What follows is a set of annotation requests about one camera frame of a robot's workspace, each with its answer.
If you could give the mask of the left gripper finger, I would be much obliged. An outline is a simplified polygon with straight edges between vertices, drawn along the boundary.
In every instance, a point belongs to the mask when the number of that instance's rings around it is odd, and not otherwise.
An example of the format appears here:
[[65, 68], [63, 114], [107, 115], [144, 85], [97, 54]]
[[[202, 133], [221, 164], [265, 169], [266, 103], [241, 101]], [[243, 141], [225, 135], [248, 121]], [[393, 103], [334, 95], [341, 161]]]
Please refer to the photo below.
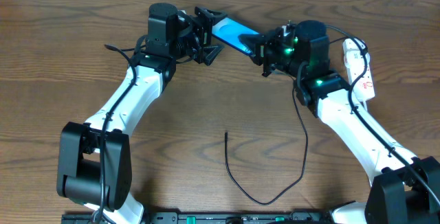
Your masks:
[[225, 12], [210, 10], [199, 6], [195, 7], [195, 14], [197, 19], [200, 20], [203, 25], [216, 25], [218, 22], [228, 17]]
[[204, 63], [206, 66], [210, 66], [223, 48], [224, 46], [221, 44], [209, 45], [207, 47], [204, 47], [202, 50], [201, 62]]

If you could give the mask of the blue Galaxy smartphone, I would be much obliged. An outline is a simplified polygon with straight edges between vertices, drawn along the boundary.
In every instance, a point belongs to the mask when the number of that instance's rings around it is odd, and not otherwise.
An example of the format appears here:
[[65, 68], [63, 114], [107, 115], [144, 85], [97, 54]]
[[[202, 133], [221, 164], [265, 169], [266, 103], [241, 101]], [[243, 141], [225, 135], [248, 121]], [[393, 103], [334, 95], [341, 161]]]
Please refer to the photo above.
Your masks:
[[243, 44], [239, 37], [240, 35], [256, 35], [258, 32], [230, 19], [224, 18], [217, 24], [212, 26], [212, 35], [224, 42], [225, 44], [237, 49], [246, 56], [251, 56], [252, 50], [250, 50], [245, 44]]

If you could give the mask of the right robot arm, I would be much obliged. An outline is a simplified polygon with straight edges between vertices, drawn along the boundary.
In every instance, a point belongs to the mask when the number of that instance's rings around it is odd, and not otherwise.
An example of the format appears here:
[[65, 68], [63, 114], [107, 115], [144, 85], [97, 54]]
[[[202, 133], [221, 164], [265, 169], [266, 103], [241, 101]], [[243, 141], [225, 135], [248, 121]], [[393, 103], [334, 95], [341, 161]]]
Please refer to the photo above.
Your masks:
[[347, 34], [344, 53], [357, 50], [346, 63], [359, 67], [351, 80], [329, 66], [328, 25], [303, 21], [267, 34], [239, 39], [254, 63], [269, 75], [275, 69], [294, 78], [294, 93], [303, 106], [329, 126], [360, 162], [371, 189], [366, 202], [333, 208], [334, 223], [438, 223], [439, 162], [421, 159], [394, 140], [366, 111], [355, 94], [369, 70], [367, 48]]

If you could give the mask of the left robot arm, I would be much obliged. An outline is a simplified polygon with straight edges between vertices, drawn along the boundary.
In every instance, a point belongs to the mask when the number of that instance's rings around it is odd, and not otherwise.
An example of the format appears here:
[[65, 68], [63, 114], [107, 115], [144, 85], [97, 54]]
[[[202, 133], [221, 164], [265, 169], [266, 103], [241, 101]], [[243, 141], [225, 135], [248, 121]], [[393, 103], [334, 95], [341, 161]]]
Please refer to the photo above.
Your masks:
[[196, 7], [188, 15], [169, 3], [149, 8], [148, 32], [127, 56], [126, 76], [104, 106], [84, 123], [68, 122], [60, 134], [57, 193], [93, 210], [81, 223], [140, 223], [144, 206], [130, 193], [129, 139], [149, 105], [165, 90], [178, 64], [211, 65], [222, 45], [212, 45], [213, 27], [224, 12]]

